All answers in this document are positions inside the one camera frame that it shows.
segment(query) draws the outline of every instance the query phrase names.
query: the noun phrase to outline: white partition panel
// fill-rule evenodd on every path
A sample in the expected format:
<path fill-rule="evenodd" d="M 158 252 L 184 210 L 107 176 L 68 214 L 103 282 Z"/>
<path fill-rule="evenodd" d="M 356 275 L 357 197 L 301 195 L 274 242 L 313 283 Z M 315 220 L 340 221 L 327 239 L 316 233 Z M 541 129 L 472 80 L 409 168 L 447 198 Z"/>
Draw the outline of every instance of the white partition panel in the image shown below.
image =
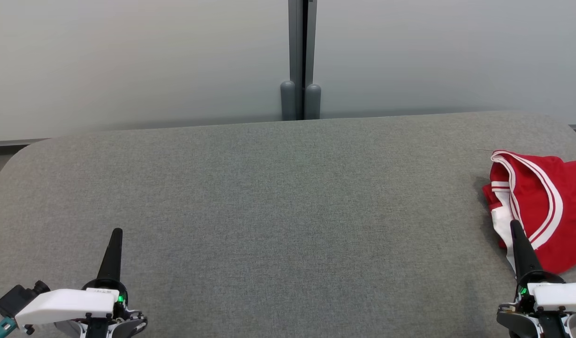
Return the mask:
<path fill-rule="evenodd" d="M 318 0 L 321 116 L 522 109 L 576 124 L 576 0 Z"/>
<path fill-rule="evenodd" d="M 0 141 L 281 119 L 286 0 L 0 0 Z"/>

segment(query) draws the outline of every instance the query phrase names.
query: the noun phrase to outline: black gap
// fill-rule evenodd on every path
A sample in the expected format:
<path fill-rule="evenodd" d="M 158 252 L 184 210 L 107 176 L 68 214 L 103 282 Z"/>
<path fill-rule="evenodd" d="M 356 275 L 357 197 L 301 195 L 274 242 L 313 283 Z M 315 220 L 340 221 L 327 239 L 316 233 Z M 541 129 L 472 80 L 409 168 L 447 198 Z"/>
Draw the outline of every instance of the black gap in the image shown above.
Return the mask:
<path fill-rule="evenodd" d="M 309 0 L 303 0 L 303 46 L 301 47 L 301 51 L 303 51 L 303 55 L 301 55 L 303 60 L 303 70 L 301 74 L 301 116 L 297 118 L 297 120 L 304 120 L 305 119 L 305 88 L 307 88 L 307 84 L 305 83 L 305 69 L 307 69 L 307 65 L 305 64 L 307 61 L 307 22 L 309 17 Z"/>

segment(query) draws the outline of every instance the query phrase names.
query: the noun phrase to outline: red jersey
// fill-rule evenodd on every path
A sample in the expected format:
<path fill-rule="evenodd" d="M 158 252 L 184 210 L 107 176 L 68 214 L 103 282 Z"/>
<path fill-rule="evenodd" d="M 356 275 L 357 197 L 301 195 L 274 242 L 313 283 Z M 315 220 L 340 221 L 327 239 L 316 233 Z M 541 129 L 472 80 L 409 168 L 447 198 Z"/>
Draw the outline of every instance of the red jersey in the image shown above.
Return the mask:
<path fill-rule="evenodd" d="M 483 188 L 494 230 L 515 270 L 511 220 L 519 220 L 543 269 L 576 265 L 576 161 L 496 150 L 491 184 Z"/>

